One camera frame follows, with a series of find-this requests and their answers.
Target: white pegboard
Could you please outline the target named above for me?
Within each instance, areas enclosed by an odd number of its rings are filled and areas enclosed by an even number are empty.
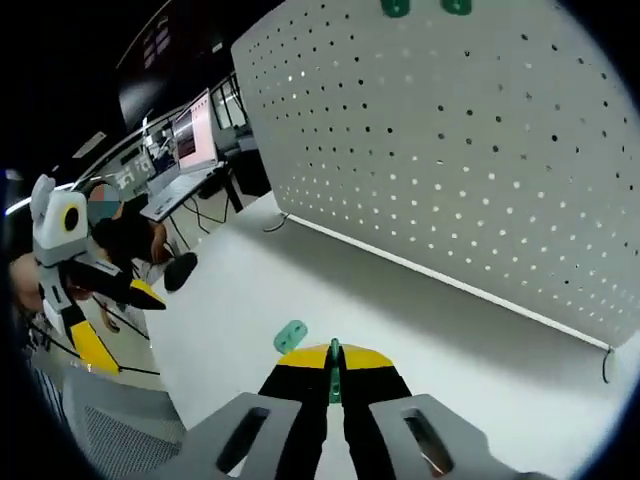
[[[289,0],[232,47],[283,211],[611,345],[640,324],[640,122],[555,3]]]

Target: black shirt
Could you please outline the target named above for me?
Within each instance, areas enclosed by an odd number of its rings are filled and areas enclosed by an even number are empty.
[[[107,251],[111,263],[128,274],[132,273],[132,259],[151,262],[153,227],[140,215],[147,201],[143,194],[126,202],[119,218],[103,218],[92,231],[93,239]]]

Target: yellow stripe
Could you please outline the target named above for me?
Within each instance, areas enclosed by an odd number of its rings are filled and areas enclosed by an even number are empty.
[[[119,373],[118,364],[88,321],[84,320],[71,327],[71,336],[82,360],[105,372],[114,375]]]
[[[151,289],[151,286],[147,282],[143,282],[139,278],[136,278],[131,281],[131,288],[135,288],[136,290],[141,290],[151,298],[159,301],[161,304],[166,305],[164,300],[162,300],[156,292]]]
[[[375,350],[367,350],[355,345],[342,345],[342,350],[344,351],[347,370],[393,367],[391,360]]]
[[[280,359],[278,365],[290,367],[324,368],[329,345],[318,345],[309,348],[299,348],[287,353]]]

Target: person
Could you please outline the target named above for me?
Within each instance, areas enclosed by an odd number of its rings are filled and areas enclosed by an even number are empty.
[[[43,311],[38,278],[38,267],[33,253],[25,253],[9,264],[13,305],[23,315]],[[91,297],[91,292],[74,286],[70,282],[67,284],[67,291],[75,300],[87,300]]]
[[[146,194],[127,202],[105,200],[110,196],[113,187],[105,182],[94,185],[89,194],[89,217],[95,224],[91,236],[108,255],[111,263],[123,272],[133,276],[132,260],[138,258],[152,265],[168,262],[171,252],[165,248],[167,229],[162,223],[147,220],[140,215],[140,210],[147,204]],[[108,215],[109,204],[116,207],[115,212]]]
[[[100,256],[131,277],[134,276],[133,260],[136,258],[152,266],[162,266],[171,260],[173,256],[165,248],[165,226],[147,220],[139,213],[148,202],[146,194],[128,202],[120,202],[115,189],[103,181],[91,185],[88,190],[89,221],[94,224],[91,237],[97,244]],[[109,331],[120,332],[120,327],[110,316],[119,316],[114,313],[119,310],[138,331],[146,335],[144,313],[141,310],[117,304],[100,294],[95,295],[95,300]]]
[[[34,316],[42,316],[44,305],[40,295],[38,267],[33,253],[26,253],[9,264],[9,286],[13,294],[13,332],[19,339],[18,347],[24,353],[29,366],[33,385],[48,404],[50,412],[61,426],[66,428],[67,420],[62,410],[62,394],[51,378],[31,364],[29,344],[29,323]],[[74,300],[87,300],[91,292],[67,282],[67,292]]]

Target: green peg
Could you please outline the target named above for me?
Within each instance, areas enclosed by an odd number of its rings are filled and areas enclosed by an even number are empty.
[[[442,8],[451,15],[469,15],[471,0],[442,0]]]
[[[331,383],[329,385],[329,403],[340,403],[340,370],[338,369],[338,356],[340,355],[340,342],[337,338],[331,339]]]
[[[307,335],[307,326],[300,320],[291,320],[273,339],[273,346],[283,355],[293,352]]]
[[[410,0],[380,0],[382,11],[387,17],[404,17],[411,9]]]

